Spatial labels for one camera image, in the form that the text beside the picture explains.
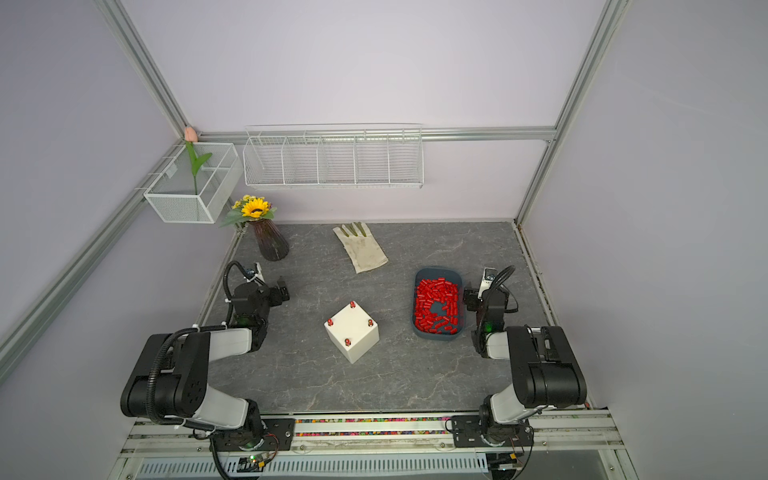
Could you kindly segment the white metal box with screws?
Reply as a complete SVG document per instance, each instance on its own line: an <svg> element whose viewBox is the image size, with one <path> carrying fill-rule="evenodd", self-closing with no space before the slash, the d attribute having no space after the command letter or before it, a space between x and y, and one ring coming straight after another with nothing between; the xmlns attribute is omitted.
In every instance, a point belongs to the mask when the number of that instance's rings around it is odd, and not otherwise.
<svg viewBox="0 0 768 480"><path fill-rule="evenodd" d="M351 308L350 302L328 318L333 320L334 325L327 326L327 319L324 328L331 342L351 364L354 364L379 342L380 335L378 323L373 317L355 301L356 308ZM374 321L373 327L368 326L369 319ZM345 345L346 338L351 340L350 346Z"/></svg>

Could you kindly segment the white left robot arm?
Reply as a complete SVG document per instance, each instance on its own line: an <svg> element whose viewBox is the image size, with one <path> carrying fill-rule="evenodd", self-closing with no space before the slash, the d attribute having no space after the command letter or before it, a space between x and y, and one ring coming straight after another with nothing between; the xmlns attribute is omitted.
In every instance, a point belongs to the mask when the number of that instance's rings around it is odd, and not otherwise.
<svg viewBox="0 0 768 480"><path fill-rule="evenodd" d="M268 431L257 403L210 386L209 364L259 350L270 309L289 299L282 278L274 286L256 279L230 295L226 322L150 336L121 394L122 413L202 432L221 451L260 448Z"/></svg>

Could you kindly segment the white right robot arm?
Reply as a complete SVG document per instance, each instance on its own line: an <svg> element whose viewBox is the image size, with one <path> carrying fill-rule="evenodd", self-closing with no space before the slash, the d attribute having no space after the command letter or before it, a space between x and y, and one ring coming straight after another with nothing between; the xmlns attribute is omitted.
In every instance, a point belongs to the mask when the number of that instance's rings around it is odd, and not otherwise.
<svg viewBox="0 0 768 480"><path fill-rule="evenodd" d="M509 362L511 383L488 395L476 415L445 423L454 445L511 447L533 441L530 419L547 410L584 406L587 385L564 330L557 326L507 326L508 293L500 287L464 293L476 314L472 341L481 357Z"/></svg>

